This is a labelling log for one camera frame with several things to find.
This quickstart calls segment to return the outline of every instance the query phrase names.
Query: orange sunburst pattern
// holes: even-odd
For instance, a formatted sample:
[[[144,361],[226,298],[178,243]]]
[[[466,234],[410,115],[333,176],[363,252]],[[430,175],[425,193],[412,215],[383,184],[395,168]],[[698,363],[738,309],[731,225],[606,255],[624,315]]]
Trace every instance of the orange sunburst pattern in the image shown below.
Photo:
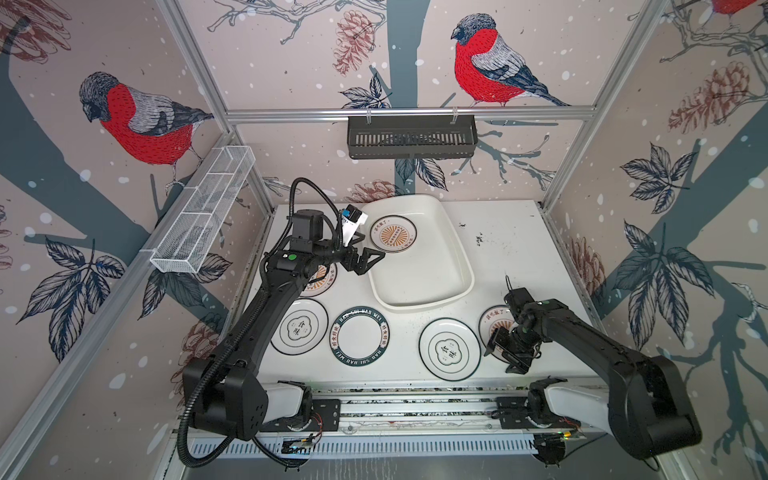
[[[387,225],[381,232],[382,243],[388,247],[402,247],[408,237],[408,231],[399,225]]]

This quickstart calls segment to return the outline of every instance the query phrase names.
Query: metal grille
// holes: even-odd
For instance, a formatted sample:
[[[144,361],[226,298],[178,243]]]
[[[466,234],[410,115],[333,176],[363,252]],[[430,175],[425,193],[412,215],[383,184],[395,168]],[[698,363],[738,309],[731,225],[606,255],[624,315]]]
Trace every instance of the metal grille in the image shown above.
[[[485,435],[411,435],[376,437],[325,436],[310,452],[295,455],[280,454],[283,439],[296,435],[260,438],[273,453],[285,458],[381,458],[444,455],[532,455],[538,453],[534,438],[528,433]],[[192,455],[200,457],[212,452],[221,438],[195,439]],[[235,440],[224,450],[221,458],[266,458],[253,442]]]
[[[150,259],[161,272],[196,273],[253,167],[250,147],[227,146],[194,188]]]

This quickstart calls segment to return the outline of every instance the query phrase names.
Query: wallpaper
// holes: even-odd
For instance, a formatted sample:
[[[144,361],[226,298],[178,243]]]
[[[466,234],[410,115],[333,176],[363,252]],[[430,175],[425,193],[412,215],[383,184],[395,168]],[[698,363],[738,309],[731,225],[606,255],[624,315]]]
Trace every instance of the wallpaper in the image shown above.
[[[5,440],[220,132],[153,2],[0,5]]]
[[[149,275],[20,478],[154,475],[183,408],[181,371],[218,343],[263,222],[246,187],[197,275],[161,274],[169,294],[157,301]]]
[[[592,104],[643,3],[181,2],[229,109]]]
[[[307,177],[334,201],[367,203],[402,194],[441,200],[541,200],[581,126],[580,121],[479,122],[472,158],[353,160],[346,122],[242,124],[276,204],[288,201],[291,182]],[[303,191],[296,202],[322,201]]]
[[[768,478],[764,9],[670,6],[553,212],[609,334],[680,368],[700,478]]]

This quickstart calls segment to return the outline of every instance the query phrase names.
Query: white table surface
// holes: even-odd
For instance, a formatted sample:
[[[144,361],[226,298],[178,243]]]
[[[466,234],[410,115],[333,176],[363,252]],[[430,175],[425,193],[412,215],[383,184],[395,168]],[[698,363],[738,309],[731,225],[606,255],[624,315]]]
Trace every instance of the white table surface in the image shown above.
[[[369,306],[381,312],[390,328],[387,350],[367,366],[347,366],[331,353],[328,333],[318,346],[298,356],[277,352],[271,345],[260,367],[261,382],[293,380],[314,388],[435,388],[435,387],[499,387],[527,385],[534,378],[546,376],[595,377],[581,360],[557,343],[541,346],[541,358],[534,360],[527,375],[505,373],[506,363],[494,356],[483,357],[480,366],[468,379],[447,382],[439,379],[422,363],[419,356],[419,334],[434,319],[451,317],[467,324],[478,335],[478,322],[490,306],[502,305],[507,293],[505,274],[514,288],[525,287],[536,300],[556,298],[568,305],[576,315],[589,322],[576,289],[560,259],[547,227],[532,200],[496,200],[443,202],[449,218],[466,249],[475,272],[472,291],[445,306],[419,313],[394,313],[376,301],[367,276],[357,276],[339,267],[336,282],[326,292],[313,297],[322,303],[329,325],[338,315],[354,306]],[[297,205],[329,214],[327,205]],[[266,248],[270,249],[286,225],[287,205],[279,205]],[[369,225],[362,227],[368,233]],[[257,275],[249,302],[261,284]]]

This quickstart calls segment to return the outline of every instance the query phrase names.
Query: bird illustration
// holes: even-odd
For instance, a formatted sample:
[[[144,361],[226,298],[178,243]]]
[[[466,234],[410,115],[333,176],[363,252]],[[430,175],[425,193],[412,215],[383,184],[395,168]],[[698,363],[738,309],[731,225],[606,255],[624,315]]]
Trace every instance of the bird illustration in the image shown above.
[[[456,26],[456,81],[475,99],[505,105],[511,98],[540,97],[555,105],[567,106],[549,94],[525,64],[525,59],[509,48],[496,31],[490,15],[467,15]]]
[[[710,3],[711,6],[707,7],[707,10],[701,15],[701,19],[699,22],[703,22],[703,24],[698,28],[698,30],[704,30],[704,27],[707,26],[707,23],[709,20],[711,20],[712,15],[715,13],[719,13],[721,15],[728,15],[728,28],[726,31],[738,29],[739,25],[733,24],[733,14],[740,12],[741,10],[744,10],[746,7],[752,5],[753,3],[757,2],[757,0],[705,0],[707,3]],[[690,0],[689,2],[685,2],[679,7],[677,7],[677,10],[683,10],[694,3],[702,2],[702,0]]]
[[[176,162],[192,148],[197,127],[214,116],[199,108],[185,107],[165,95],[145,94],[120,83],[114,76],[97,71],[80,86],[80,102],[88,121],[96,118],[115,140],[136,160],[150,165],[171,165],[176,180]]]

